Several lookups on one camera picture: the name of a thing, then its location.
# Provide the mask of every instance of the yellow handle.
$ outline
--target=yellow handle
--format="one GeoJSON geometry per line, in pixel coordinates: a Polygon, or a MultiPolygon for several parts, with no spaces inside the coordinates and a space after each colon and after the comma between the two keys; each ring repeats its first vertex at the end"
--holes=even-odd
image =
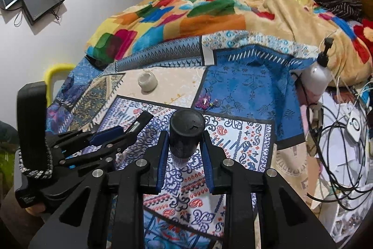
{"type": "Polygon", "coordinates": [[[51,68],[48,68],[48,70],[44,73],[44,82],[47,85],[47,106],[49,106],[52,103],[53,96],[52,96],[52,77],[54,74],[71,71],[75,68],[74,64],[56,64],[53,65],[51,68]]]}

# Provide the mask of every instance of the purple flower embroidery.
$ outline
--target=purple flower embroidery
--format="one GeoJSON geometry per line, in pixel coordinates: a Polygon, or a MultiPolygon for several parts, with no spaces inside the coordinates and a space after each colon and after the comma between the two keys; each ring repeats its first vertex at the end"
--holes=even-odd
{"type": "Polygon", "coordinates": [[[209,108],[218,107],[218,103],[219,102],[217,99],[211,102],[211,94],[205,89],[205,94],[201,94],[199,96],[197,102],[195,103],[195,107],[206,112],[209,108]]]}

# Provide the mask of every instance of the metal screw head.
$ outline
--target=metal screw head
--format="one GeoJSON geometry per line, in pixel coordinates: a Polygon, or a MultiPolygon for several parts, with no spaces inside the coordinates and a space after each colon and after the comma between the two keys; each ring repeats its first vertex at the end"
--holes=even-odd
{"type": "Polygon", "coordinates": [[[266,173],[269,177],[275,177],[277,175],[277,171],[272,168],[269,168],[266,173]]]}
{"type": "Polygon", "coordinates": [[[225,159],[223,160],[223,165],[230,167],[234,165],[234,160],[233,159],[225,159]]]}
{"type": "Polygon", "coordinates": [[[147,160],[146,159],[138,159],[136,161],[136,165],[139,166],[139,167],[144,167],[146,164],[147,164],[147,160]]]}
{"type": "Polygon", "coordinates": [[[100,177],[104,174],[104,171],[102,171],[101,169],[96,169],[92,172],[92,175],[93,177],[100,177]]]}

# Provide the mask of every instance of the white wall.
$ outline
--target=white wall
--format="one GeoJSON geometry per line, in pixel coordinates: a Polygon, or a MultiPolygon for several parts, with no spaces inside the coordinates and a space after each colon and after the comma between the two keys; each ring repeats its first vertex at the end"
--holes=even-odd
{"type": "Polygon", "coordinates": [[[17,91],[41,81],[55,63],[77,64],[83,47],[100,23],[142,0],[65,0],[57,24],[52,15],[34,26],[24,18],[14,26],[16,12],[1,11],[0,17],[0,120],[16,127],[17,91]]]}

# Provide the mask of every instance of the pump dispenser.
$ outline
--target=pump dispenser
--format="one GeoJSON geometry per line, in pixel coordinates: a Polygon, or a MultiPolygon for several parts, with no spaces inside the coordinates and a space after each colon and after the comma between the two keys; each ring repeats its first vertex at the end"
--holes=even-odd
{"type": "Polygon", "coordinates": [[[332,73],[328,69],[328,50],[332,47],[333,38],[324,40],[324,51],[318,55],[318,59],[301,74],[301,81],[305,87],[308,102],[317,102],[332,80],[332,73]]]}

